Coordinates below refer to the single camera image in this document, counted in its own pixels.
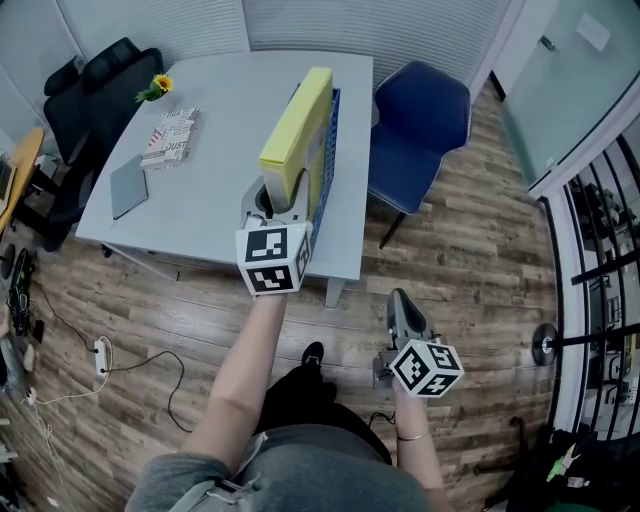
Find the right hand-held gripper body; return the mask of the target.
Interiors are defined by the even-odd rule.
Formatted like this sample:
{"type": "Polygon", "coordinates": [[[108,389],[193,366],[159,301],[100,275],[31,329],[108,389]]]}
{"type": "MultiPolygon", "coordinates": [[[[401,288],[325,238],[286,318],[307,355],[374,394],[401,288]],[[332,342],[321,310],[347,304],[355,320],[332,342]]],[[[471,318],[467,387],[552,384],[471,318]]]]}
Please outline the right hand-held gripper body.
{"type": "Polygon", "coordinates": [[[397,380],[412,397],[441,398],[462,378],[464,369],[455,348],[430,339],[398,338],[373,360],[373,388],[391,388],[397,380]]]}

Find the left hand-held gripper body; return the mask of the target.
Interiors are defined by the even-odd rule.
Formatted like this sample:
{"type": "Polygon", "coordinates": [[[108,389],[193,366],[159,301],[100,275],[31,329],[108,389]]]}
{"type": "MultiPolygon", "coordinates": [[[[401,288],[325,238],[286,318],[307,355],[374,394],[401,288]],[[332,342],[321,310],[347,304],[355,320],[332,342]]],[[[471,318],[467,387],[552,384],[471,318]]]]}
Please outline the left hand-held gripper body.
{"type": "Polygon", "coordinates": [[[238,268],[252,296],[300,290],[311,259],[312,224],[248,217],[236,232],[238,268]]]}

